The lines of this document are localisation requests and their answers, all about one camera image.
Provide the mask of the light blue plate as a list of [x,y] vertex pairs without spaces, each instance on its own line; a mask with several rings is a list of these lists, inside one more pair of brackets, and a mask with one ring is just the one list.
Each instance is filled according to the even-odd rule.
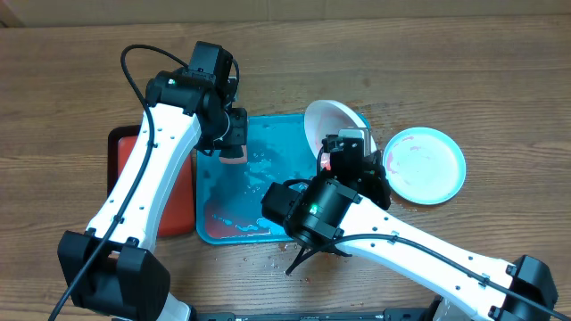
[[407,128],[391,138],[383,152],[383,166],[395,193],[427,206],[453,198],[467,174],[458,144],[443,132],[425,127]]

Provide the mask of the white plate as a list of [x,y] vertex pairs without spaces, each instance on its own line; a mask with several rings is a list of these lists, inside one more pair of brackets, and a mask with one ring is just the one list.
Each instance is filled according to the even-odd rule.
[[304,132],[309,147],[315,157],[322,146],[321,140],[326,135],[337,135],[347,128],[372,129],[365,117],[343,103],[334,100],[317,100],[312,102],[304,113]]

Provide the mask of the red sponge with dark back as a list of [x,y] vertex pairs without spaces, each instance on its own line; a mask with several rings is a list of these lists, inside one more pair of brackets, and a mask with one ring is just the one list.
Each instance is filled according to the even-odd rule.
[[243,164],[248,161],[247,147],[245,145],[232,146],[229,149],[221,150],[219,160],[224,164]]

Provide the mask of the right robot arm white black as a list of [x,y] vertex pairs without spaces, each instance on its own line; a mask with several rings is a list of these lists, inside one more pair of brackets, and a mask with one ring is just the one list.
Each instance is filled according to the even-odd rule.
[[282,224],[306,253],[358,256],[439,294],[469,320],[564,319],[548,267],[530,256],[510,263],[464,250],[388,213],[390,187],[370,134],[322,134],[316,153],[327,167],[286,205]]

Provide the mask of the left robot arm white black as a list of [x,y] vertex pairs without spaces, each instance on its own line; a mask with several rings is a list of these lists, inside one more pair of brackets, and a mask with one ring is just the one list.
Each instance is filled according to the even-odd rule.
[[238,76],[162,71],[141,93],[144,116],[125,167],[85,232],[67,231],[57,255],[67,300],[120,320],[190,320],[194,309],[170,291],[154,256],[164,208],[192,150],[243,157],[247,113],[234,108]]

